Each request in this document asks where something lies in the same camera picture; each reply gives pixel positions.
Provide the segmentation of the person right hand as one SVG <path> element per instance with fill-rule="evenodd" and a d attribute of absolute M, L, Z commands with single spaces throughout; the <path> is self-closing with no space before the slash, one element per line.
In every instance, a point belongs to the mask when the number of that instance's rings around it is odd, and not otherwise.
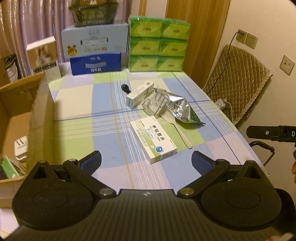
<path fill-rule="evenodd" d="M 296 161 L 293 163 L 293 166 L 292 166 L 292 174 L 296 174 Z"/>

